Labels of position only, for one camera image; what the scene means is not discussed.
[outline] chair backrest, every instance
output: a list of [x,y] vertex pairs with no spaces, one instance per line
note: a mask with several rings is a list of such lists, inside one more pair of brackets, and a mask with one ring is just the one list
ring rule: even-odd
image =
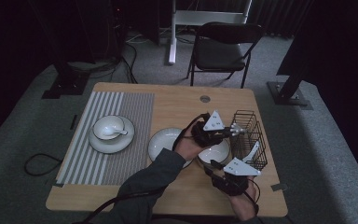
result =
[[262,36],[263,29],[257,24],[212,21],[199,28],[196,41],[208,37],[225,44],[257,43]]

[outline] wire basket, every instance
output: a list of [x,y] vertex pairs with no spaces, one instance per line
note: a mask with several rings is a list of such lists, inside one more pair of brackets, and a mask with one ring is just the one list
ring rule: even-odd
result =
[[232,123],[237,123],[246,130],[244,133],[229,137],[232,158],[244,159],[249,155],[255,143],[258,142],[260,146],[257,152],[246,163],[261,171],[267,165],[266,143],[255,113],[249,110],[237,110]]

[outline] gray carpet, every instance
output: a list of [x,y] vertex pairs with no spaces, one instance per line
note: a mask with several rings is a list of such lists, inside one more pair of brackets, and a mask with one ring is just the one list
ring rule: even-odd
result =
[[[167,39],[161,39],[159,46],[136,41],[141,43],[131,43],[137,50],[133,74],[139,83],[189,85],[184,77],[192,45],[178,42],[176,64],[167,65]],[[358,165],[316,87],[303,82],[299,88],[313,110],[275,105],[269,93],[268,81],[287,79],[275,75],[290,44],[291,40],[263,37],[255,47],[245,82],[245,88],[255,92],[280,180],[288,187],[284,192],[288,216],[294,223],[358,223]],[[126,47],[124,57],[131,63],[133,49]],[[45,202],[58,169],[48,175],[29,176],[23,164],[40,152],[62,159],[75,132],[71,129],[74,115],[77,119],[81,116],[93,85],[100,81],[128,82],[127,74],[124,63],[114,70],[95,72],[83,95],[64,95],[55,100],[41,99],[57,76],[54,67],[36,77],[0,128],[0,224],[72,223],[88,214],[49,211]],[[230,80],[222,75],[196,75],[195,79],[196,86],[238,88],[240,84],[241,73]],[[30,167],[41,172],[52,165],[53,161],[39,158]],[[264,223],[290,223],[286,217],[261,218]],[[199,217],[195,220],[216,223]]]

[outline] white plate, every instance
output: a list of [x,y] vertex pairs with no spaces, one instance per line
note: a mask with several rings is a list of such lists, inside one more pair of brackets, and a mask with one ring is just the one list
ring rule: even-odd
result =
[[91,128],[89,130],[89,144],[92,148],[102,153],[115,153],[123,150],[130,144],[135,135],[135,128],[129,119],[121,118],[124,121],[124,130],[127,131],[127,134],[121,134],[119,137],[110,140],[101,140],[94,135]]
[[[172,150],[173,143],[181,131],[182,130],[178,128],[168,128],[155,133],[150,139],[147,149],[150,160],[154,161],[164,147],[168,150]],[[187,167],[191,162],[192,161],[187,161],[183,168]]]

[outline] person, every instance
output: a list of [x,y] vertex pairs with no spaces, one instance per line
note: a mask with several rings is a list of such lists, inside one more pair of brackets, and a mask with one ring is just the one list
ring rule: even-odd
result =
[[[204,149],[191,137],[191,128],[194,124],[195,122],[191,123],[183,130],[183,137],[179,135],[174,144],[173,151],[163,148],[156,159],[147,168],[130,176],[120,187],[117,196],[165,189],[165,187],[171,184],[181,172],[185,162],[195,159]],[[246,192],[255,200],[256,190],[253,181],[249,181],[249,187]],[[163,190],[152,195],[129,198],[115,203],[113,209],[105,217],[104,223],[154,223],[156,220],[153,220],[153,222],[151,220],[153,206],[162,193]],[[248,197],[242,194],[238,196],[227,196],[227,199],[230,201],[232,209],[239,221],[238,224],[259,223],[254,205]]]

